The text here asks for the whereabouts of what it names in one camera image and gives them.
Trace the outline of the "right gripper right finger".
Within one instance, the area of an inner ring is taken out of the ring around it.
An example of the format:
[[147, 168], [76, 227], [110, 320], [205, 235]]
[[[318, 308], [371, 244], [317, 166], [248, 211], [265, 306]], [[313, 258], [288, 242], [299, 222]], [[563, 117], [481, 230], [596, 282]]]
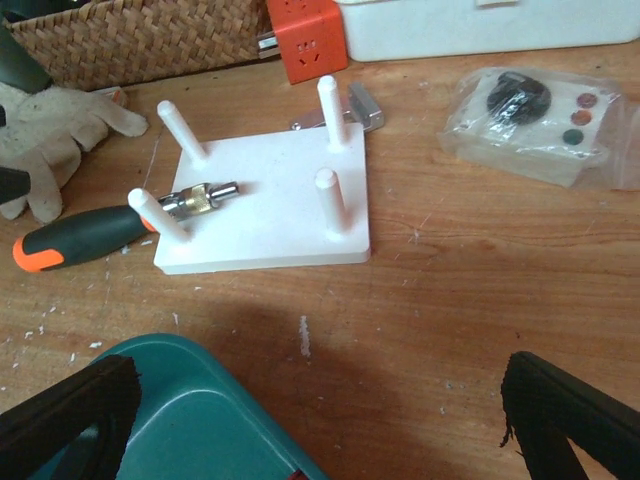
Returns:
[[532, 479], [586, 479], [572, 444], [618, 479], [639, 477], [639, 412], [527, 351], [501, 384], [506, 431]]

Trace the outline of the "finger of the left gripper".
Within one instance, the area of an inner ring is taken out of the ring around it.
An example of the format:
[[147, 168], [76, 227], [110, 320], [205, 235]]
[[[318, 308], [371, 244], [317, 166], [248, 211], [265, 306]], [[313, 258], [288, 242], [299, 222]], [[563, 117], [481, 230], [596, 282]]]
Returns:
[[6, 204], [27, 195], [31, 190], [28, 172], [0, 167], [0, 204]]

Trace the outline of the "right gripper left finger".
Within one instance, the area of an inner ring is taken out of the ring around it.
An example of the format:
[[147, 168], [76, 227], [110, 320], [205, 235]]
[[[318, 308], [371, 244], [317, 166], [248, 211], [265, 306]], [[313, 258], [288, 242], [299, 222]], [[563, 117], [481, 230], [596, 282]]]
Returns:
[[1, 477], [114, 479], [139, 407], [134, 360], [100, 359], [1, 414]]

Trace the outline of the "orange black handled screwdriver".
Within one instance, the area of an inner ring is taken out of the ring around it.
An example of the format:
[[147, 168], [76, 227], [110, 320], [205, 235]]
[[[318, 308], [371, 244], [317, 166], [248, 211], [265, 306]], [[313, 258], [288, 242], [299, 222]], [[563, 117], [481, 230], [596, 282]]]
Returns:
[[[240, 193], [236, 182], [201, 183], [157, 200], [163, 211], [180, 222], [208, 214]], [[155, 228], [128, 205], [78, 213], [40, 227], [17, 239], [12, 255], [27, 272], [42, 272], [104, 257]]]

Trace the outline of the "bagged white control box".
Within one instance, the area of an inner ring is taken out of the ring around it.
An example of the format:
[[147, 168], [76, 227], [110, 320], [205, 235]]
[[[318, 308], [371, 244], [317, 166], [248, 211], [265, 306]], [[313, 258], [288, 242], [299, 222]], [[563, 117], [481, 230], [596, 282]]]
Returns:
[[456, 86], [439, 141], [459, 159], [567, 188], [639, 187], [639, 106], [610, 79], [476, 70]]

